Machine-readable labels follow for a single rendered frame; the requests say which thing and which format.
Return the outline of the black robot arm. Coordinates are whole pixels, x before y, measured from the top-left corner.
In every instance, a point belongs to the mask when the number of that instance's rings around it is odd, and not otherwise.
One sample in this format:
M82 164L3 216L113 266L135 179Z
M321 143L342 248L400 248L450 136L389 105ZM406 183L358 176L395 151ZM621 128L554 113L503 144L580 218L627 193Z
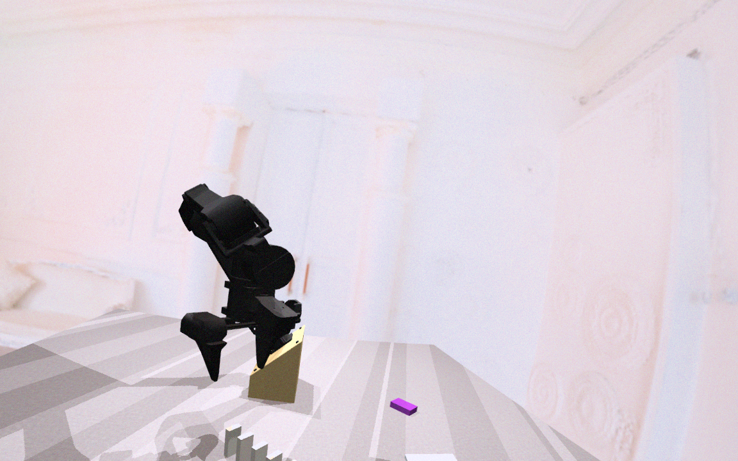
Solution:
M295 274L293 255L284 247L268 244L264 238L272 232L268 218L248 199L222 197L205 183L188 189L182 197L178 212L185 227L207 242L227 278L233 275L268 289L265 295L259 295L259 288L249 293L241 319L254 319L270 336L285 334L270 352L275 353L290 343L291 328L300 322L302 313L300 301L275 298L275 290L288 285Z

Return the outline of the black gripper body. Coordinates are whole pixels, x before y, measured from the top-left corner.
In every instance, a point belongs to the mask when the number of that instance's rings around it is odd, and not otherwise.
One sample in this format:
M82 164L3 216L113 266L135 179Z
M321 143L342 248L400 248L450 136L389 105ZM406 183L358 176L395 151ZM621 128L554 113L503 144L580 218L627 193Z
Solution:
M187 312L181 319L181 332L199 343L214 343L222 341L227 335L227 330L259 326L254 319L244 321L242 309L249 293L254 288L260 289L259 295L268 293L265 289L251 280L240 279L231 275L231 280L224 282L224 287L229 289L227 306L222 307L222 313L226 316L219 318L208 312ZM236 323L237 322L237 323Z

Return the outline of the purple rectangular block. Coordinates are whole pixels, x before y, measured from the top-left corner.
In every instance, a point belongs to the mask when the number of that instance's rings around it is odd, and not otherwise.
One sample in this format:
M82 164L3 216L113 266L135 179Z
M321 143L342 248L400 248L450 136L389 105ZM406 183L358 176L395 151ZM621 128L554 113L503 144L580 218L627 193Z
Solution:
M418 406L415 406L412 403L408 403L407 401L401 400L399 398L392 400L389 406L396 409L397 411L403 412L408 416L411 416L412 414L414 414L414 412L418 411Z

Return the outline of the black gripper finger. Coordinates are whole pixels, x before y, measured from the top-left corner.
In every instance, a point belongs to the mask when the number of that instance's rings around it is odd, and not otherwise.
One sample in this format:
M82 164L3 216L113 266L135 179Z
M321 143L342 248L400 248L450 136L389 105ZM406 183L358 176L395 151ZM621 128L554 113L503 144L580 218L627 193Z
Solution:
M272 348L274 348L277 340L285 334L279 334L278 336L270 336L264 332L264 329L260 326L255 327L256 334L256 346L257 346L257 367L260 369L264 368Z
M220 369L220 356L222 356L222 348L226 346L225 341L218 341L214 343L199 343L197 342L203 361L207 366L208 373L214 382L218 380L218 374Z

